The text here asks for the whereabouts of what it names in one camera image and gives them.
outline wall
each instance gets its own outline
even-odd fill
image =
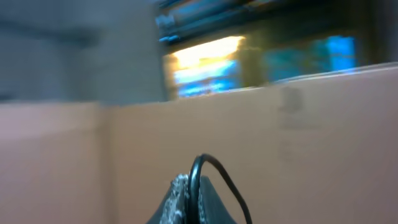
[[[148,2],[51,2],[0,3],[3,91],[18,100],[119,105],[167,99]],[[91,45],[77,45],[87,34]]]
[[[66,68],[56,42],[0,32],[0,93],[15,100],[67,100]]]

